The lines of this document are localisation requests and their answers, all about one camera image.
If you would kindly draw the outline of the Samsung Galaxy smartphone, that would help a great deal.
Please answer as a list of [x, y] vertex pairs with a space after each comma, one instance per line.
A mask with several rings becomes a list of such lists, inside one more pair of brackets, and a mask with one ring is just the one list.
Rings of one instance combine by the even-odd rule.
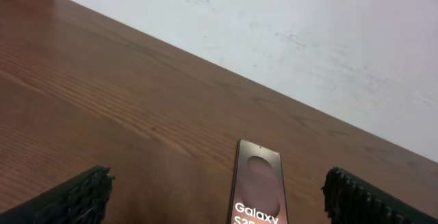
[[289, 223], [280, 153], [239, 140], [228, 223]]

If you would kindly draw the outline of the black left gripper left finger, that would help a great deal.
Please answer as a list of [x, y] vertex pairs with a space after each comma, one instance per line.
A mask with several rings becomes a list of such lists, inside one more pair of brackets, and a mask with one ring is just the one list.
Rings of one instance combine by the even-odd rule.
[[1, 224], [100, 224], [115, 179], [109, 171], [94, 166], [1, 213]]

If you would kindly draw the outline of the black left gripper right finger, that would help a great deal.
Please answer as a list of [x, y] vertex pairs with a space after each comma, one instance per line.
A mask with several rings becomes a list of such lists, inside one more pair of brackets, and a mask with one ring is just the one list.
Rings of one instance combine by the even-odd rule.
[[437, 224], [437, 219], [348, 171], [333, 167], [322, 187], [331, 224]]

